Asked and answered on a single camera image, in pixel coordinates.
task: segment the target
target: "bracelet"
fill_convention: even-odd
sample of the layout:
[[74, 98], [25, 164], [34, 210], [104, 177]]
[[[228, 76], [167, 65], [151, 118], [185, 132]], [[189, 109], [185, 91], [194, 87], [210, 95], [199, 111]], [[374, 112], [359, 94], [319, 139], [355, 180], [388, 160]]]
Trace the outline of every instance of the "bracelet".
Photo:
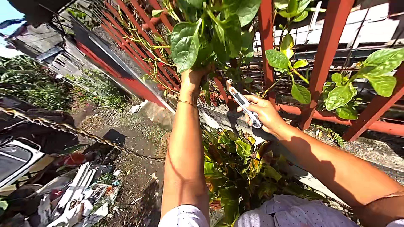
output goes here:
[[181, 101], [181, 100], [178, 100], [178, 101], [181, 102], [181, 103], [188, 103], [188, 104], [190, 104], [193, 108], [198, 109], [194, 104], [192, 104], [192, 103], [190, 103], [190, 102], [188, 102], [188, 101]]

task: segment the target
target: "shirt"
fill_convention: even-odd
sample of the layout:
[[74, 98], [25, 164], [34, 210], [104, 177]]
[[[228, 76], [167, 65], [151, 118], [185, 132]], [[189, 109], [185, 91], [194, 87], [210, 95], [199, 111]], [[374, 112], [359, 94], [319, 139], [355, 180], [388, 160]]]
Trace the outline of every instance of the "shirt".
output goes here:
[[[159, 227], [209, 227], [201, 210], [193, 205], [181, 205], [168, 211]], [[325, 206], [319, 200], [309, 201], [294, 195], [274, 195], [259, 208], [240, 215], [235, 227], [358, 227], [340, 211]], [[404, 219], [387, 227], [404, 227]]]

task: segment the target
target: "dirt path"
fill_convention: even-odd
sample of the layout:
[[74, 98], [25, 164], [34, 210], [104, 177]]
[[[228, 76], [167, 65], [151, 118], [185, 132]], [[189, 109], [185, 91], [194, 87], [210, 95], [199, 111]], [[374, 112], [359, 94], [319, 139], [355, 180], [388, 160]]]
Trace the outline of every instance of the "dirt path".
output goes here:
[[[77, 117], [80, 128], [97, 136], [105, 135], [110, 129], [116, 130], [125, 137], [124, 146], [133, 152], [146, 156], [165, 155], [168, 131], [148, 118], [128, 113], [128, 108], [120, 113], [102, 108], [89, 110], [86, 106], [78, 111]], [[121, 153], [115, 166], [116, 170], [121, 170], [118, 176], [121, 189], [107, 218], [98, 226], [156, 227], [160, 220], [164, 163]]]

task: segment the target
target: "box cutter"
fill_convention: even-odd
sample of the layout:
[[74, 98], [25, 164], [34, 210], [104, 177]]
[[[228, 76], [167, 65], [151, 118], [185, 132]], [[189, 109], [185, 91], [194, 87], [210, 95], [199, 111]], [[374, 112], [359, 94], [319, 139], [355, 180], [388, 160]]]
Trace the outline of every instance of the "box cutter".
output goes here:
[[244, 112], [248, 114], [250, 120], [252, 121], [252, 126], [254, 128], [261, 128], [262, 123], [258, 120], [257, 113], [247, 109], [247, 106], [249, 106], [251, 102], [232, 86], [229, 87], [229, 92], [233, 96], [234, 100], [241, 106], [241, 108], [243, 108]]

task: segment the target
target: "hand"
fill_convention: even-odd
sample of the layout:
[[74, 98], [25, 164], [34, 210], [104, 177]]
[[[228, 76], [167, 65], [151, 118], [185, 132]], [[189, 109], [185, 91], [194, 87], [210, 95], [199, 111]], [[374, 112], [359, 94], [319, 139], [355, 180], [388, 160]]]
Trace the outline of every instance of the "hand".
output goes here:
[[188, 95], [198, 95], [200, 92], [200, 83], [204, 75], [211, 71], [211, 67], [200, 70], [187, 70], [181, 73], [181, 93]]
[[[251, 101], [251, 105], [247, 107], [258, 114], [258, 118], [263, 124], [262, 129], [268, 133], [277, 135], [278, 131], [282, 129], [285, 125], [288, 125], [281, 116], [279, 116], [278, 111], [268, 100], [264, 100], [258, 96], [254, 95], [244, 95], [248, 100]], [[241, 107], [237, 108], [237, 112], [241, 112], [243, 109]], [[249, 126], [253, 125], [248, 114], [244, 115], [246, 123]]]

